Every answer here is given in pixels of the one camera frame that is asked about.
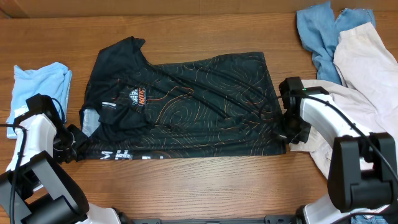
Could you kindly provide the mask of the black orange patterned t-shirt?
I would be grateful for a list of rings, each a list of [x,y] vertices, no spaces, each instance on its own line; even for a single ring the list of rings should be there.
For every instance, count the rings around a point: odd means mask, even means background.
[[[282,111],[262,52],[151,64],[144,39],[99,51],[80,111],[84,159],[284,154]]]

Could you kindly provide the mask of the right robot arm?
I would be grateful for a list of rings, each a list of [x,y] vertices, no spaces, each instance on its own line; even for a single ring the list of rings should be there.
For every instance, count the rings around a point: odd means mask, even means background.
[[[280,137],[307,142],[316,129],[332,148],[328,193],[297,209],[291,223],[349,223],[357,215],[397,219],[396,146],[388,133],[374,133],[355,122],[320,86],[304,87],[300,77],[279,85],[286,112]]]

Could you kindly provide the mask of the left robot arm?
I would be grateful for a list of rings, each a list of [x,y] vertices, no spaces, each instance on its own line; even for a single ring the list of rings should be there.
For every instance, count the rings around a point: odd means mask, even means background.
[[[89,203],[60,167],[76,159],[85,135],[66,128],[47,95],[26,101],[28,110],[10,127],[17,135],[14,155],[1,174],[1,206],[11,223],[130,223],[125,213]]]

